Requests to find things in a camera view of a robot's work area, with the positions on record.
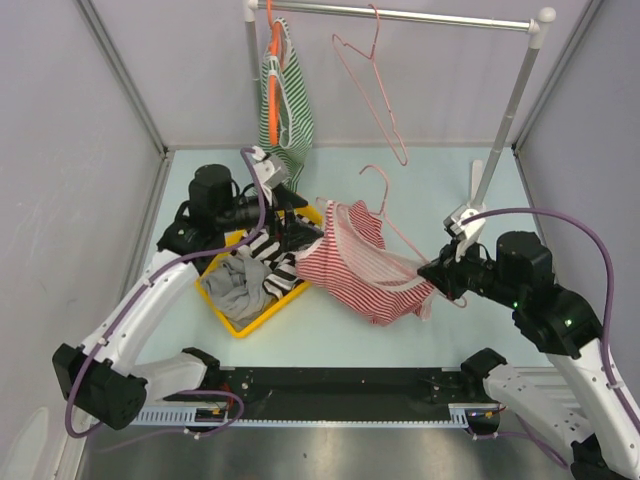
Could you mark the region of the red white striped tank top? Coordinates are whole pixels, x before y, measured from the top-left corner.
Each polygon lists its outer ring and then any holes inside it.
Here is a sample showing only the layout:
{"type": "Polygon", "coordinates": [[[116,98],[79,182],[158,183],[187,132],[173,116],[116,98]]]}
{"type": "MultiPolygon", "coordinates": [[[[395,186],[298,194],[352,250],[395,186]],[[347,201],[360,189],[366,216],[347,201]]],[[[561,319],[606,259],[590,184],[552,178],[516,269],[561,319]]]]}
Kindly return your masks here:
{"type": "Polygon", "coordinates": [[[382,221],[363,201],[326,201],[323,236],[295,260],[299,278],[381,326],[409,314],[430,317],[435,287],[418,275],[421,266],[386,249],[382,221]]]}

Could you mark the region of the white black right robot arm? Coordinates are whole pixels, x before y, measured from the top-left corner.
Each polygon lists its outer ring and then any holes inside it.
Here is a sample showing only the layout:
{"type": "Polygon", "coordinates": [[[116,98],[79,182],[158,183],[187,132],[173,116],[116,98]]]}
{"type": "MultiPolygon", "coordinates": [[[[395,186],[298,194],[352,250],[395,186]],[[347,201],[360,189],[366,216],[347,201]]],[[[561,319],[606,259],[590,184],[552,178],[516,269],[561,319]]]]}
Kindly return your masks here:
{"type": "Polygon", "coordinates": [[[515,327],[556,368],[582,411],[549,398],[490,348],[462,363],[463,393],[506,405],[568,463],[576,479],[638,478],[639,432],[630,418],[638,406],[618,398],[600,356],[604,328],[581,295],[555,281],[551,251],[524,231],[501,235],[493,259],[482,258],[478,244],[462,257],[457,250],[451,241],[418,274],[450,299],[473,292],[511,308],[515,327]]]}

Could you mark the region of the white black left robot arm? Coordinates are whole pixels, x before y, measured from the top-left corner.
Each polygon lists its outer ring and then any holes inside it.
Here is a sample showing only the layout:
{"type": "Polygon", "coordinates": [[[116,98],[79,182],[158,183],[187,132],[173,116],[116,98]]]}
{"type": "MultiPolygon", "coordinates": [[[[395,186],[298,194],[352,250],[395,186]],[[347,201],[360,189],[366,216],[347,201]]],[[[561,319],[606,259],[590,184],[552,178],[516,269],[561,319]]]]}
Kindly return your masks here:
{"type": "Polygon", "coordinates": [[[246,229],[254,240],[278,212],[304,208],[306,200],[285,183],[289,171],[279,158],[245,162],[256,193],[233,190],[230,170],[220,164],[199,168],[189,198],[157,244],[145,273],[112,314],[77,347],[61,345],[52,362],[66,401],[65,428],[79,437],[72,413],[79,408],[114,430],[127,427],[147,400],[224,395],[219,362],[190,348],[165,361],[135,363],[164,312],[196,281],[216,256],[246,245],[226,245],[227,233],[246,229]]]}

